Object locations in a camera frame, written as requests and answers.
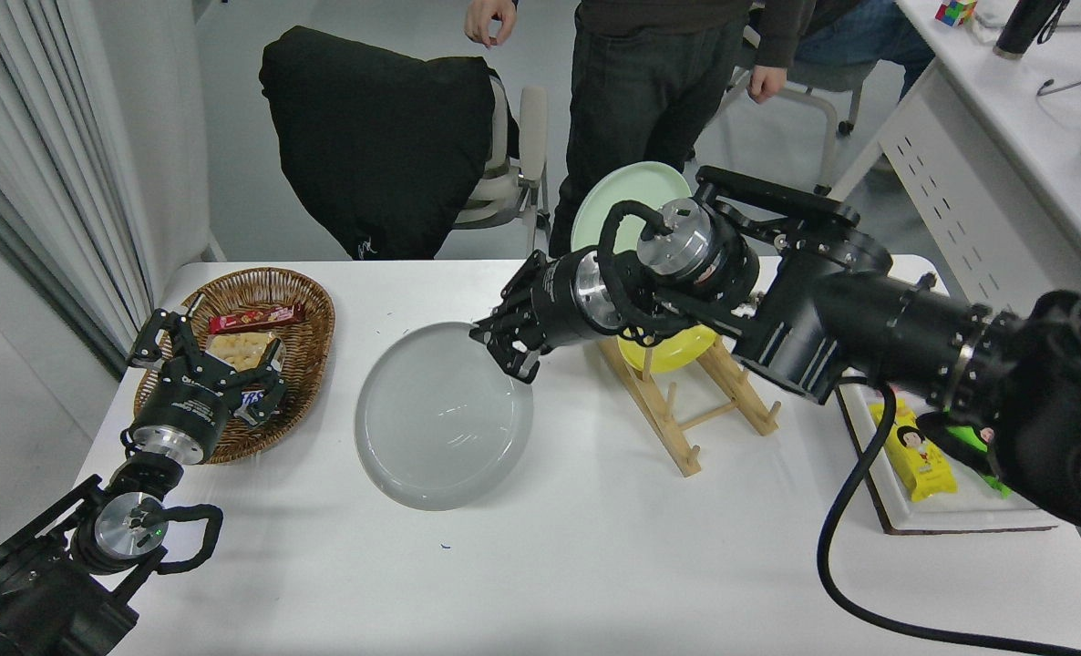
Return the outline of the person's left hand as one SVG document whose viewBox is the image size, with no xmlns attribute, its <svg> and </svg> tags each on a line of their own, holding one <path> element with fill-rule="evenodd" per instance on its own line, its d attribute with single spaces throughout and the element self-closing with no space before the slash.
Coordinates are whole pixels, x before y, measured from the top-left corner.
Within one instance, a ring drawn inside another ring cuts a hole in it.
<svg viewBox="0 0 1081 656">
<path fill-rule="evenodd" d="M 750 71 L 747 94 L 757 104 L 765 104 L 785 88 L 788 79 L 786 67 L 755 66 Z"/>
</svg>

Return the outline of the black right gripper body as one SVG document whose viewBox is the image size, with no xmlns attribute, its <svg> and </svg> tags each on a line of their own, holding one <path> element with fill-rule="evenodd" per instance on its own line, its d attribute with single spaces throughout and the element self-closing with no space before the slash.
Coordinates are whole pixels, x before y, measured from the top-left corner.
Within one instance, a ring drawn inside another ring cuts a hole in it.
<svg viewBox="0 0 1081 656">
<path fill-rule="evenodd" d="M 530 285 L 531 314 L 540 331 L 540 351 L 595 342 L 591 321 L 575 299 L 575 279 L 590 251 L 574 251 L 559 259 L 540 255 L 540 270 Z"/>
</svg>

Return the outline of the person's right hand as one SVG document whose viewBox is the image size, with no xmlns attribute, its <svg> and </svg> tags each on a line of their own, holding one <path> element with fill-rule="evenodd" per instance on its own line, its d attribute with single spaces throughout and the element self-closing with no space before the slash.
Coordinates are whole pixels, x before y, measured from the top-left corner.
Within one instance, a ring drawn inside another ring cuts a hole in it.
<svg viewBox="0 0 1081 656">
<path fill-rule="evenodd" d="M 464 35 L 488 49 L 502 46 L 517 22 L 517 3 L 509 0 L 475 0 L 467 5 Z"/>
</svg>

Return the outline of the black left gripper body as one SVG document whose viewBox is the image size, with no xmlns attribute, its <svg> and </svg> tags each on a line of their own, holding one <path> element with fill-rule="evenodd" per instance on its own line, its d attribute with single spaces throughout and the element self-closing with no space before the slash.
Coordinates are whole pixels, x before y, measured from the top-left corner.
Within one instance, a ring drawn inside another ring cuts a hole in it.
<svg viewBox="0 0 1081 656">
<path fill-rule="evenodd" d="M 135 414 L 133 447 L 138 451 L 212 451 L 232 411 L 227 398 L 195 381 L 185 371 L 162 369 Z"/>
</svg>

